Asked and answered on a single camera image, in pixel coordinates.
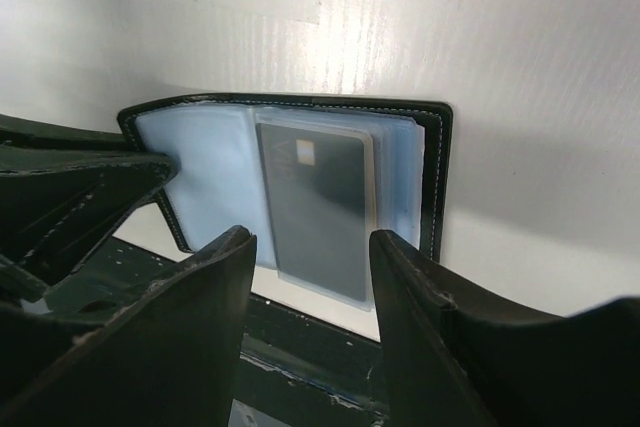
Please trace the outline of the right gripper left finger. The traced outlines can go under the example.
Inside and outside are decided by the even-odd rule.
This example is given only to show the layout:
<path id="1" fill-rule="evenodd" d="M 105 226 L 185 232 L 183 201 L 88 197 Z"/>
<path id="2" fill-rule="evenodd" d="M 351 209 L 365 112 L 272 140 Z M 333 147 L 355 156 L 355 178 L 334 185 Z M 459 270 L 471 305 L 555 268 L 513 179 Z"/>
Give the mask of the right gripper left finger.
<path id="1" fill-rule="evenodd" d="M 235 226 L 111 308 L 1 306 L 5 426 L 224 426 L 257 240 Z"/>

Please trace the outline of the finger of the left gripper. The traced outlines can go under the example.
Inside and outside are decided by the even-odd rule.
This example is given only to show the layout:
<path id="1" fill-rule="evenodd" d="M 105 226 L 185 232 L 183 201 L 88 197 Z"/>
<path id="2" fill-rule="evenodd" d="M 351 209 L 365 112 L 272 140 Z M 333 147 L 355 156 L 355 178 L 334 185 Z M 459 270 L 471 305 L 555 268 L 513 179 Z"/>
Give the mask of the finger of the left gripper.
<path id="1" fill-rule="evenodd" d="M 41 297 L 177 173 L 118 134 L 1 118 L 1 294 Z"/>

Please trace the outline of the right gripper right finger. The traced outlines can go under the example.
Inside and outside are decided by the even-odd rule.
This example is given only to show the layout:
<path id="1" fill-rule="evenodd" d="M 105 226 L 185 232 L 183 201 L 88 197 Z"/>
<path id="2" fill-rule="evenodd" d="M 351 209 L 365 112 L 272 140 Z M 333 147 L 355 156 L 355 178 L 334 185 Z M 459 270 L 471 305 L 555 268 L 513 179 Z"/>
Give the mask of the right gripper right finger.
<path id="1" fill-rule="evenodd" d="M 635 426 L 639 301 L 570 317 L 501 297 L 397 234 L 369 242 L 396 426 Z"/>

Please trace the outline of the black leather card holder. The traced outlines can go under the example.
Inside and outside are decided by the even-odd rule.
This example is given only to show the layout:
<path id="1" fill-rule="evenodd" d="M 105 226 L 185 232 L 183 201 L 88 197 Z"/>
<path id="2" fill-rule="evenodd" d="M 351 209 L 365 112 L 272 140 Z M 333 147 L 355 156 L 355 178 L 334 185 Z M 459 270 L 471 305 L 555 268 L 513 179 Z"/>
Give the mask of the black leather card holder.
<path id="1" fill-rule="evenodd" d="M 440 256 L 446 103 L 214 93 L 132 106 L 118 122 L 134 149 L 176 163 L 157 202 L 184 252 L 240 224 L 259 266 L 364 311 L 373 231 Z"/>

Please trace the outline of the dark credit card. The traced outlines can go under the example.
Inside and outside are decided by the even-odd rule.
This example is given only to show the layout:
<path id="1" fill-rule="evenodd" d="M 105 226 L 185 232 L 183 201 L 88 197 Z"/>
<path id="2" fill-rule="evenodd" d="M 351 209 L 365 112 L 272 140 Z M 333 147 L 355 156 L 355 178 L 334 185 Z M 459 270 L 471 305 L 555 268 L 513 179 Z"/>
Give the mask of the dark credit card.
<path id="1" fill-rule="evenodd" d="M 369 308 L 371 136 L 275 121 L 258 123 L 256 131 L 279 275 Z"/>

